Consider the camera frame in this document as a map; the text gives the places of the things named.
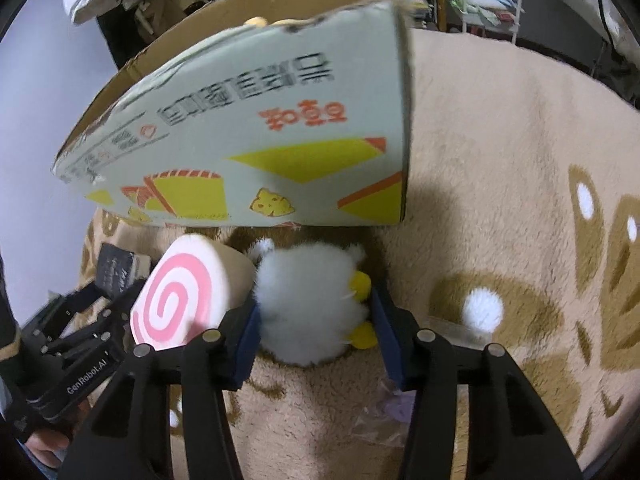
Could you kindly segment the person's left hand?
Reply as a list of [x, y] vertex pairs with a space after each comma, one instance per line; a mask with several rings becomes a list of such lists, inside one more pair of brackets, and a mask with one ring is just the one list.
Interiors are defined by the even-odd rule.
[[34, 431], [25, 443], [39, 463], [52, 469], [58, 469], [63, 463], [63, 453], [70, 446], [70, 438], [50, 428]]

